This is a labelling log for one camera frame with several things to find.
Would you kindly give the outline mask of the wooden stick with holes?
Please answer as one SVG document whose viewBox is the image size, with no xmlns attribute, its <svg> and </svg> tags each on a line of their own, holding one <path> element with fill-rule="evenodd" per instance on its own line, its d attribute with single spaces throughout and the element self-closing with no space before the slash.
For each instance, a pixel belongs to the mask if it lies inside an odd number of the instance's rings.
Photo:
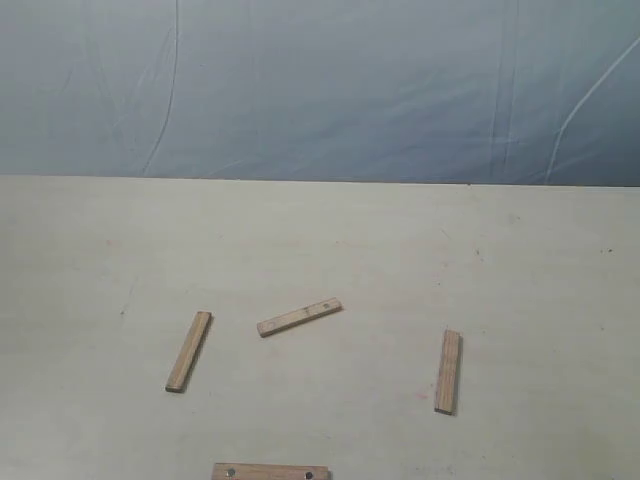
<svg viewBox="0 0 640 480">
<path fill-rule="evenodd" d="M 330 298 L 261 321 L 257 324 L 257 332 L 261 338 L 266 338 L 312 320 L 340 312 L 342 309 L 343 305 L 337 298 Z"/>
</svg>

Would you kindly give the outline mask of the grey-blue backdrop sheet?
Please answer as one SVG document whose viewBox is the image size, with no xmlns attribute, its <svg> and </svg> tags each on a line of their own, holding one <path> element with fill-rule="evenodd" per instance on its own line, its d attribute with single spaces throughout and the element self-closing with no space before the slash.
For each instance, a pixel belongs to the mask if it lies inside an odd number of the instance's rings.
<svg viewBox="0 0 640 480">
<path fill-rule="evenodd" d="M 635 186 L 635 1 L 5 1 L 5 174 Z"/>
</svg>

